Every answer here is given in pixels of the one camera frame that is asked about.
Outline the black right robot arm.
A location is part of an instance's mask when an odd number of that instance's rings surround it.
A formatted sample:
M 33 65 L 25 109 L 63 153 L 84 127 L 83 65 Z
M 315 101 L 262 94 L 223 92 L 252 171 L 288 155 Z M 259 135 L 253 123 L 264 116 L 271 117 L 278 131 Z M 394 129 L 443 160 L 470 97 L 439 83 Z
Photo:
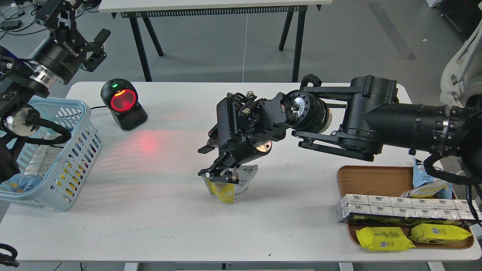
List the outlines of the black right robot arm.
M 384 145 L 429 153 L 426 172 L 456 185 L 465 185 L 475 222 L 481 218 L 472 204 L 472 191 L 481 195 L 481 94 L 465 106 L 403 104 L 397 82 L 368 75 L 346 87 L 322 86 L 313 74 L 300 87 L 272 99 L 227 93 L 217 104 L 217 123 L 198 153 L 218 149 L 219 155 L 199 176 L 212 183 L 238 184 L 235 169 L 270 153 L 272 142 L 287 129 L 300 138 L 298 146 L 362 161 L 373 161 Z

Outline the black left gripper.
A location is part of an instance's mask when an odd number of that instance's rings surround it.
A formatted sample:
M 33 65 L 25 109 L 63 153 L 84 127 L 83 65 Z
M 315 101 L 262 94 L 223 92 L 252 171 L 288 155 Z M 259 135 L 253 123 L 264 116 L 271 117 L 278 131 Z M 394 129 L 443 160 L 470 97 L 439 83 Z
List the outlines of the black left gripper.
M 50 36 L 41 41 L 28 59 L 53 72 L 64 85 L 70 83 L 79 69 L 93 72 L 107 57 L 104 43 L 111 34 L 108 29 L 101 29 L 93 42 L 81 46 L 75 21 L 80 5 L 81 0 L 47 0 L 35 12 L 35 22 L 48 29 Z

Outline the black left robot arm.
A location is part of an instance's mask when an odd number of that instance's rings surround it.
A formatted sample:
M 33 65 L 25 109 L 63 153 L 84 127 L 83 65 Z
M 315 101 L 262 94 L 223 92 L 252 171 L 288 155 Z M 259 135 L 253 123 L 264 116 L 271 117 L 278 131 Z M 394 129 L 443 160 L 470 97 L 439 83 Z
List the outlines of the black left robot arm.
M 92 42 L 77 29 L 81 0 L 49 0 L 36 12 L 35 22 L 50 31 L 26 59 L 1 48 L 1 182 L 20 173 L 17 158 L 25 144 L 55 145 L 71 139 L 71 132 L 44 119 L 29 105 L 33 96 L 47 98 L 55 82 L 67 84 L 79 69 L 93 72 L 106 59 L 102 29 Z

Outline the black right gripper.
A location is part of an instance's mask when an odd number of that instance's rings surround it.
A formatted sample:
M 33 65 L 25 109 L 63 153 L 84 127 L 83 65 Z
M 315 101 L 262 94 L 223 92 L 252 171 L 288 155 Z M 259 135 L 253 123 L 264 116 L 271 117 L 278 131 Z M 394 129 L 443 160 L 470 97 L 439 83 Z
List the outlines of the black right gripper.
M 212 183 L 239 184 L 239 165 L 269 154 L 272 143 L 286 137 L 289 104 L 289 97 L 283 93 L 258 100 L 228 93 L 217 105 L 217 124 L 209 130 L 206 144 L 198 149 L 201 154 L 217 150 L 219 157 L 198 176 Z

